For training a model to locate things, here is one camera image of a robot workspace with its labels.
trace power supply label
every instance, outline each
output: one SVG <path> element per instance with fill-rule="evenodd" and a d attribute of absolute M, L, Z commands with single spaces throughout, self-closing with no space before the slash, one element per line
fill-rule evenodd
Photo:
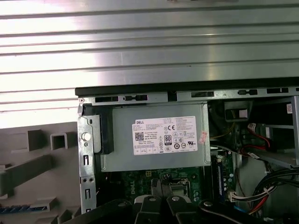
<path fill-rule="evenodd" d="M 195 116 L 136 120 L 134 155 L 197 151 Z"/>

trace corrugated metal sheet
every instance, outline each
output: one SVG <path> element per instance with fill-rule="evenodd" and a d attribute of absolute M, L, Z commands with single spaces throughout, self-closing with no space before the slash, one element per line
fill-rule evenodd
<path fill-rule="evenodd" d="M 0 127 L 76 120 L 75 87 L 297 77 L 299 0 L 0 1 Z"/>

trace qr code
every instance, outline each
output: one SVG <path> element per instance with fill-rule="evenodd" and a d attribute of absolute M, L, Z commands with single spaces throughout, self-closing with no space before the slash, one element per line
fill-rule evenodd
<path fill-rule="evenodd" d="M 292 104 L 287 104 L 286 105 L 286 111 L 287 111 L 287 113 L 293 113 L 293 111 L 292 111 Z"/>
<path fill-rule="evenodd" d="M 136 141 L 144 141 L 144 132 L 135 132 Z"/>

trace metal bracket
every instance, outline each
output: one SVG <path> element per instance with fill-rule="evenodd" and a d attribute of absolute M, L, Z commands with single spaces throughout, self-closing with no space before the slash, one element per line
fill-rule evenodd
<path fill-rule="evenodd" d="M 94 172 L 94 139 L 99 146 L 100 119 L 95 116 L 78 116 L 78 150 L 79 150 L 79 174 L 82 214 L 96 208 L 96 185 Z"/>

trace black top edge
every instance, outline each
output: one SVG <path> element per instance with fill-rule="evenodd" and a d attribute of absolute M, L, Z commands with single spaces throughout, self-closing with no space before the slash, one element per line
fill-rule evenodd
<path fill-rule="evenodd" d="M 239 88 L 247 89 L 288 86 L 299 87 L 299 77 L 80 87 L 75 89 L 75 94 L 78 97 L 92 97 L 97 95 L 132 94 L 163 91 L 209 91 L 221 89 L 228 90 Z"/>

